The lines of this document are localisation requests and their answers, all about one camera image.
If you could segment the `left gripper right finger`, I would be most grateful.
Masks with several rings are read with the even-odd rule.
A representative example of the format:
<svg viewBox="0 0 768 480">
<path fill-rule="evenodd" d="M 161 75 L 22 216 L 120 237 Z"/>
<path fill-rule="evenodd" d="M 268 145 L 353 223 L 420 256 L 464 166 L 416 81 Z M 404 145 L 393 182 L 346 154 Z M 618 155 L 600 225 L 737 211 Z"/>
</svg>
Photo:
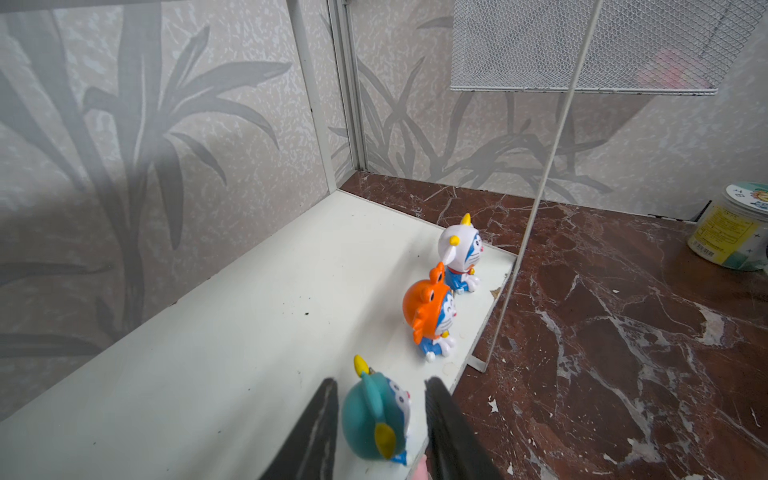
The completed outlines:
<svg viewBox="0 0 768 480">
<path fill-rule="evenodd" d="M 443 381 L 425 381 L 425 412 L 433 479 L 502 479 Z"/>
</svg>

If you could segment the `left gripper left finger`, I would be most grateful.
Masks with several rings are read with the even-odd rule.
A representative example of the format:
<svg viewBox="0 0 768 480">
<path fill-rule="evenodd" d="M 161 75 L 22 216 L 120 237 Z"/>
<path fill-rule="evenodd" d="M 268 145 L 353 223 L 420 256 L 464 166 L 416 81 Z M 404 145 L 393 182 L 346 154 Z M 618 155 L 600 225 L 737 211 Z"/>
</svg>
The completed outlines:
<svg viewBox="0 0 768 480">
<path fill-rule="evenodd" d="M 261 479 L 331 480 L 338 418 L 338 384 L 334 379 L 326 378 Z"/>
</svg>

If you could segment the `green blue cat figurine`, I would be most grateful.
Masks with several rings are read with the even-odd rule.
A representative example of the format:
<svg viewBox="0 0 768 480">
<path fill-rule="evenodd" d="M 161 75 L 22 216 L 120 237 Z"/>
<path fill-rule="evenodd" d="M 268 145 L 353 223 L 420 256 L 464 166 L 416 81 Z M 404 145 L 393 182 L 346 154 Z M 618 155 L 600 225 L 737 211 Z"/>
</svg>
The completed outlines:
<svg viewBox="0 0 768 480">
<path fill-rule="evenodd" d="M 353 359 L 359 381 L 349 390 L 342 408 L 344 438 L 364 460 L 406 465 L 411 395 L 360 356 Z"/>
</svg>

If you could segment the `orange crab blue cat figurine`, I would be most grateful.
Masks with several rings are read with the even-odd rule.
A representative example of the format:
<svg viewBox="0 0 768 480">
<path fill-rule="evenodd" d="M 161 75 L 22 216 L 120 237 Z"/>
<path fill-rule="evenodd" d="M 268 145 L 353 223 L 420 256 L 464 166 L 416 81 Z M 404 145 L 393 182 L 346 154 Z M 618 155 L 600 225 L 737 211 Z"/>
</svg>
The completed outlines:
<svg viewBox="0 0 768 480">
<path fill-rule="evenodd" d="M 456 347 L 450 328 L 457 316 L 451 288 L 445 283 L 446 268 L 442 262 L 433 268 L 429 277 L 420 280 L 406 291 L 402 310 L 406 323 L 412 329 L 413 342 L 427 361 L 447 357 Z"/>
</svg>

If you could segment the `white hooded blue cat figurine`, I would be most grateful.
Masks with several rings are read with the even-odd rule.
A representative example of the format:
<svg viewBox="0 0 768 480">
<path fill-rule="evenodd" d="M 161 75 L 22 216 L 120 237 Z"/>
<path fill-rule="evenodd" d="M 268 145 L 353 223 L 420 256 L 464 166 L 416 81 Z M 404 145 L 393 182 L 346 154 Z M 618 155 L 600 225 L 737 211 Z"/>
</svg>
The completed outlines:
<svg viewBox="0 0 768 480">
<path fill-rule="evenodd" d="M 469 213 L 463 216 L 459 224 L 449 226 L 442 232 L 437 251 L 445 267 L 445 284 L 455 294 L 475 292 L 480 283 L 475 267 L 484 251 L 484 245 Z"/>
</svg>

